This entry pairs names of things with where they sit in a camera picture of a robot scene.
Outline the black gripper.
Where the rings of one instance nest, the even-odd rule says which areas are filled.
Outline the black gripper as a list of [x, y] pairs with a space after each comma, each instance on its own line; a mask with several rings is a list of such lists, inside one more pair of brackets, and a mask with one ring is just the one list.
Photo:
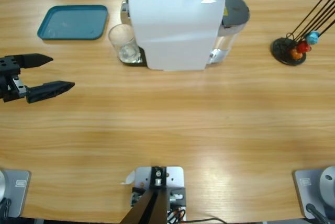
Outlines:
[[18, 76], [20, 69], [39, 67], [51, 61], [53, 58], [38, 53], [7, 55], [1, 58], [1, 99], [3, 102], [26, 97], [28, 103], [35, 103], [69, 91], [75, 85], [74, 82], [54, 81], [36, 87], [26, 87]]

